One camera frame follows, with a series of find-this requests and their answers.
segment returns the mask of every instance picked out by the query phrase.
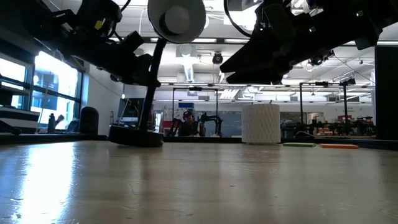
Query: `textured white cylinder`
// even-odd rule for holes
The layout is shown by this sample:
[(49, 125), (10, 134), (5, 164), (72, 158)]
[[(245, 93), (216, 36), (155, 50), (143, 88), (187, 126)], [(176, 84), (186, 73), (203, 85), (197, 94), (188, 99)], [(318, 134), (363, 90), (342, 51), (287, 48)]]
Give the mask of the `textured white cylinder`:
[(242, 110), (242, 142), (247, 144), (279, 143), (279, 105), (255, 104), (244, 106)]

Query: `wooden table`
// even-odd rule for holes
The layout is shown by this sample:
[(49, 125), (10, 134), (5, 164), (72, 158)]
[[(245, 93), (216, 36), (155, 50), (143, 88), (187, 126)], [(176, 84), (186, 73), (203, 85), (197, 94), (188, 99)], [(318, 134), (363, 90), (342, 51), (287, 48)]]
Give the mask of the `wooden table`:
[(398, 152), (0, 147), (0, 223), (397, 223)]

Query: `security camera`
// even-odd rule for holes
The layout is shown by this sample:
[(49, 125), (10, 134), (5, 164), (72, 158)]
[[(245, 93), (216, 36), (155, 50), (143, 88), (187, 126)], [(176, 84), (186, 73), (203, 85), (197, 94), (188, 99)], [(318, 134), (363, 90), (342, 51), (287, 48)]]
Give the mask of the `security camera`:
[(224, 58), (223, 58), (223, 56), (221, 55), (221, 52), (216, 52), (216, 53), (214, 54), (214, 57), (213, 57), (213, 64), (215, 64), (215, 65), (221, 65), (221, 64), (223, 63), (223, 60), (224, 60)]

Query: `person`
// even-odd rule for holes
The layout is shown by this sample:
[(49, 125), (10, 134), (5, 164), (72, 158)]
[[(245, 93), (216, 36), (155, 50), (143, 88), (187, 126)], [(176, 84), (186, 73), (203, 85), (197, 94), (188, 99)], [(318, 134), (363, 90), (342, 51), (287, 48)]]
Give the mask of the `person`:
[(178, 136), (180, 137), (194, 137), (197, 134), (201, 137), (206, 136), (206, 128), (205, 125), (201, 122), (195, 121), (193, 118), (193, 114), (191, 111), (186, 111), (183, 114), (184, 121), (180, 128), (178, 129)]

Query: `orange block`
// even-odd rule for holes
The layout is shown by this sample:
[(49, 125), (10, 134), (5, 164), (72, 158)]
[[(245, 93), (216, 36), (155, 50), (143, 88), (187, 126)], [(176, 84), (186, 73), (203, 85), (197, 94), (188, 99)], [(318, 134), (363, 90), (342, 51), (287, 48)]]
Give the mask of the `orange block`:
[(359, 146), (345, 144), (321, 144), (321, 147), (329, 149), (359, 149)]

